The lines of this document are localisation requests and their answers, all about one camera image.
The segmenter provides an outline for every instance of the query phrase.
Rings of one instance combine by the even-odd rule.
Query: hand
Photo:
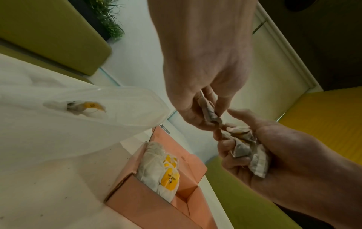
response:
[[[250,126],[272,154],[265,179],[245,167],[247,157],[233,158],[228,152],[233,140],[219,140],[222,166],[244,184],[283,207],[324,220],[338,228],[359,228],[362,212],[362,168],[329,149],[316,138],[263,120],[247,110],[228,110]]]
[[[195,97],[202,89],[221,116],[245,84],[256,3],[148,0],[164,56],[167,94],[186,122],[203,130],[217,129],[217,124],[204,120]]]

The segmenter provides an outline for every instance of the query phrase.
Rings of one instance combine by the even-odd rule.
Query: fingernail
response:
[[[234,140],[225,140],[222,144],[223,146],[226,147],[232,147],[234,145],[235,141]]]

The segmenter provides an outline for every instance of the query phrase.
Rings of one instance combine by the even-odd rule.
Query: paper box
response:
[[[144,143],[121,171],[105,204],[143,229],[217,229],[198,187],[206,166],[159,126],[151,141],[161,143],[166,152],[180,160],[180,185],[175,198],[168,203],[135,177],[148,144]]]

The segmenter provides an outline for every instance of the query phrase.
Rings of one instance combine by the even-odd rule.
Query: white table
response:
[[[0,55],[0,66],[9,62],[14,69],[21,67],[22,73],[31,71],[47,75],[66,86],[95,87]],[[164,125],[176,132],[169,122],[165,121]],[[149,137],[150,131],[146,131],[91,154],[0,174],[0,229],[139,229],[105,206],[103,199],[131,154]],[[173,137],[190,150],[183,136]],[[233,228],[207,178],[204,177],[199,185],[218,227]]]

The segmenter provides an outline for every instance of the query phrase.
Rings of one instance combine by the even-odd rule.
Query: plastic bag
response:
[[[138,167],[136,177],[166,201],[171,202],[180,185],[178,160],[166,154],[163,146],[150,142]]]
[[[106,116],[87,117],[49,103],[94,101]],[[80,156],[157,126],[167,105],[143,88],[0,85],[0,172]]]

